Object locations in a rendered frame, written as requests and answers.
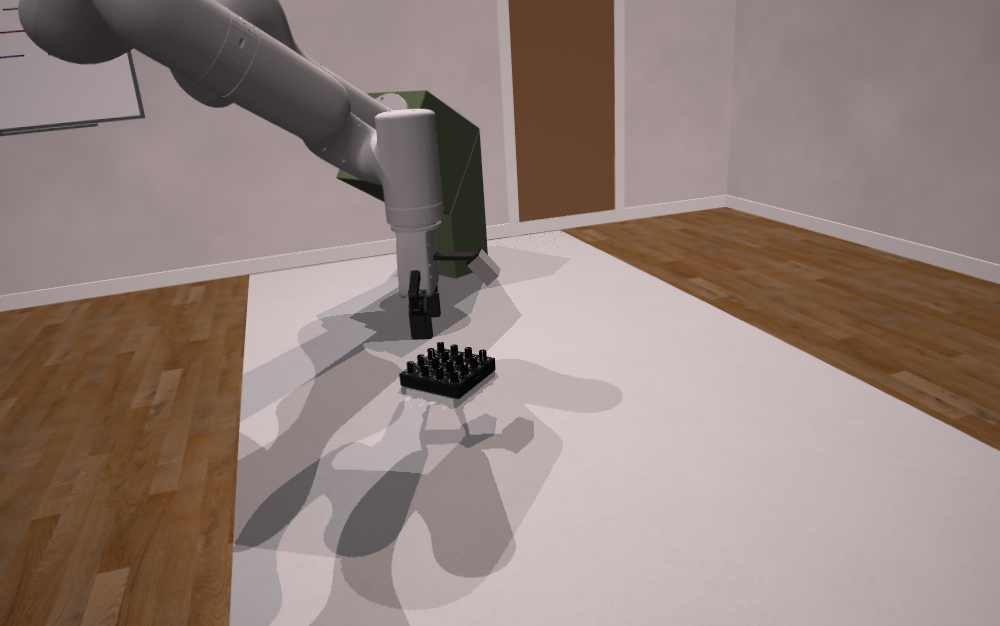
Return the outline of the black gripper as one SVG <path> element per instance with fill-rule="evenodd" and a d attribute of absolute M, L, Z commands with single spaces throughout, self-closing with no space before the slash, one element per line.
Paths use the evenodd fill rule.
<path fill-rule="evenodd" d="M 433 260 L 438 252 L 435 229 L 441 226 L 441 220 L 422 228 L 405 229 L 391 225 L 391 230 L 397 232 L 399 294 L 401 298 L 408 295 L 410 301 L 409 321 L 413 340 L 432 339 L 431 317 L 441 315 L 439 293 L 435 293 L 438 292 L 439 263 Z"/>

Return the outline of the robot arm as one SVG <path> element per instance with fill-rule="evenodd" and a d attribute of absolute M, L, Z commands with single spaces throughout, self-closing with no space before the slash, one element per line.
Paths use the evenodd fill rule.
<path fill-rule="evenodd" d="M 198 102 L 233 102 L 298 136 L 324 161 L 382 185 L 389 225 L 444 218 L 435 113 L 394 93 L 373 99 L 311 59 L 279 0 L 19 0 L 18 14 L 56 58 L 98 64 L 136 49 Z"/>

